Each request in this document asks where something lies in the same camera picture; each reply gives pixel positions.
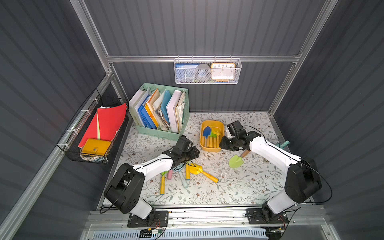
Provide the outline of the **blue shovel wooden handle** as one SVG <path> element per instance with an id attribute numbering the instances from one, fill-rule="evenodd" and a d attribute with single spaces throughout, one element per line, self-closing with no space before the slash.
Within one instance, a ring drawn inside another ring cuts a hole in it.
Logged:
<path id="1" fill-rule="evenodd" d="M 211 135 L 211 128 L 210 127 L 205 127 L 203 130 L 203 137 L 204 137 L 204 147 L 209 146 L 209 136 Z"/>

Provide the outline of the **yellow shovel long handle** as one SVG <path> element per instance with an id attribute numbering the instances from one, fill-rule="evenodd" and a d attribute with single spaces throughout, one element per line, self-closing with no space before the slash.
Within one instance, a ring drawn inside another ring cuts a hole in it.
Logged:
<path id="1" fill-rule="evenodd" d="M 220 148 L 220 136 L 221 136 L 221 131 L 219 128 L 217 127 L 213 127 L 211 128 L 211 134 L 213 137 L 215 137 L 214 139 L 214 144 L 215 144 L 215 148 L 219 149 Z"/>

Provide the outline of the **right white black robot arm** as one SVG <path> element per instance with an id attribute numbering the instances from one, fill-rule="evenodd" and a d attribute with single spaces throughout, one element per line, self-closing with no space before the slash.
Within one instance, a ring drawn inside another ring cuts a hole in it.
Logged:
<path id="1" fill-rule="evenodd" d="M 302 159 L 267 141 L 261 133 L 247 132 L 240 121 L 227 125 L 228 137 L 219 146 L 223 150 L 247 150 L 260 155 L 279 168 L 285 176 L 284 189 L 262 205 L 266 220 L 283 213 L 295 204 L 301 204 L 322 188 L 320 174 L 314 160 Z"/>

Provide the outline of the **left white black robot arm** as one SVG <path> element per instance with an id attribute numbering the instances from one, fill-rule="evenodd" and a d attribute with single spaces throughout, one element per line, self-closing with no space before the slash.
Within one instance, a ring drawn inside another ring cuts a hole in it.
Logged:
<path id="1" fill-rule="evenodd" d="M 175 146 L 138 165 L 122 164 L 104 190 L 104 197 L 123 214 L 151 218 L 155 209 L 141 199 L 144 184 L 155 176 L 198 158 L 200 151 L 182 135 Z"/>

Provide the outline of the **green file organizer box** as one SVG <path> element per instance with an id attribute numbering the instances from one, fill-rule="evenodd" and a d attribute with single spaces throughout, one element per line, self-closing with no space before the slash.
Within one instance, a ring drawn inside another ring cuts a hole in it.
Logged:
<path id="1" fill-rule="evenodd" d="M 167 113 L 167 104 L 175 90 L 182 91 L 178 106 L 176 107 L 178 133 L 171 132 Z M 147 96 L 149 98 L 145 103 L 145 109 L 155 123 L 156 130 L 145 128 L 139 115 L 139 107 Z M 189 91 L 183 88 L 144 83 L 129 101 L 129 112 L 140 134 L 176 141 L 184 133 L 190 117 Z"/>

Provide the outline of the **blue box in basket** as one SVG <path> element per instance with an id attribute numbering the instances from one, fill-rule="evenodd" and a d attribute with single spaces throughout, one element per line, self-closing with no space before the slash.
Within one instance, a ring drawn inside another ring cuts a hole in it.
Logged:
<path id="1" fill-rule="evenodd" d="M 199 64 L 193 63 L 176 63 L 174 64 L 175 69 L 175 82 L 177 84 L 187 84 L 195 81 L 196 68 Z"/>

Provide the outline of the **teal spray bottle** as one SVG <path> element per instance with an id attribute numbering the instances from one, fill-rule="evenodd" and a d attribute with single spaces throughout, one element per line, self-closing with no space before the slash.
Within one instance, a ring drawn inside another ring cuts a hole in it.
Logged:
<path id="1" fill-rule="evenodd" d="M 287 147 L 289 144 L 290 144 L 290 141 L 285 141 L 284 143 L 279 144 L 279 148 L 284 149 L 284 148 Z"/>

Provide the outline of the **white books in organizer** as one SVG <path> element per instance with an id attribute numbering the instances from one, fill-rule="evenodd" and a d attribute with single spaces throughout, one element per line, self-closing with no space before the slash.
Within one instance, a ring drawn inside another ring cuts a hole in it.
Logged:
<path id="1" fill-rule="evenodd" d="M 172 133 L 178 133 L 178 120 L 176 115 L 176 107 L 178 106 L 182 91 L 175 90 L 167 104 L 167 113 L 169 117 L 170 127 Z"/>

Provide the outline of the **blue folders in organizer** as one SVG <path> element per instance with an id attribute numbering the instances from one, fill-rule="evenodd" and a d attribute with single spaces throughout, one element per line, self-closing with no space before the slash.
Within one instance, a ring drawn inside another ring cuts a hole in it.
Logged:
<path id="1" fill-rule="evenodd" d="M 143 121 L 143 126 L 145 128 L 154 129 L 156 130 L 157 127 L 155 123 L 152 121 L 150 115 L 148 114 L 147 110 L 145 109 L 145 103 L 147 102 L 149 96 L 147 96 L 142 103 L 142 105 L 139 107 L 139 115 L 141 120 Z"/>

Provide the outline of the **white orange alarm clock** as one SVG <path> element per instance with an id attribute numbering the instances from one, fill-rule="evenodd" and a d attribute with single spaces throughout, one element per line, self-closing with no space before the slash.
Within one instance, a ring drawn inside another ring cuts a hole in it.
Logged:
<path id="1" fill-rule="evenodd" d="M 235 63 L 212 63 L 211 78 L 215 81 L 231 81 L 235 78 Z"/>

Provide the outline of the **grey tape roll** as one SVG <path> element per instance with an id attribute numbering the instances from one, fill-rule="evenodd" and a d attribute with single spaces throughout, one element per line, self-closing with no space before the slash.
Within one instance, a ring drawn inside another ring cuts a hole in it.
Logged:
<path id="1" fill-rule="evenodd" d="M 199 64 L 196 67 L 195 77 L 199 82 L 206 82 L 211 78 L 211 68 L 207 64 Z"/>

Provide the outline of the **red folder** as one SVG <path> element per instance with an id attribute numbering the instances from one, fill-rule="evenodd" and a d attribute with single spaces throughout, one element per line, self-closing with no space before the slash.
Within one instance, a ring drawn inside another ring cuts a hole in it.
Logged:
<path id="1" fill-rule="evenodd" d="M 82 148 L 88 139 L 112 141 L 120 130 L 127 113 L 127 104 L 97 109 L 78 147 Z"/>

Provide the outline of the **yellow wallet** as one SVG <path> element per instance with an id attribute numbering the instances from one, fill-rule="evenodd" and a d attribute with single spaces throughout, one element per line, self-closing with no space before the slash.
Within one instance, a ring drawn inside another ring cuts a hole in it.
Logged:
<path id="1" fill-rule="evenodd" d="M 111 143 L 112 142 L 110 141 L 88 139 L 82 147 L 81 153 L 86 155 L 104 156 L 109 150 Z"/>

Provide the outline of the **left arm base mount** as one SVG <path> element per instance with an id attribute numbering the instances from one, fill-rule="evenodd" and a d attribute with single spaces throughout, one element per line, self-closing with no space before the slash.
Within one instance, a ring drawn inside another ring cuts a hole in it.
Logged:
<path id="1" fill-rule="evenodd" d="M 168 225 L 168 211 L 152 211 L 145 219 L 130 213 L 127 223 L 128 228 L 165 228 Z"/>

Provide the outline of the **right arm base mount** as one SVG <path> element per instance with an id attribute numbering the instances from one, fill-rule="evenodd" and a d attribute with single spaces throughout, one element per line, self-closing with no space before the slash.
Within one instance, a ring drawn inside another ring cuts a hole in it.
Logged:
<path id="1" fill-rule="evenodd" d="M 265 208 L 248 208 L 246 209 L 245 217 L 248 219 L 250 225 L 257 224 L 287 224 L 289 219 L 286 213 L 281 212 L 274 214 Z"/>

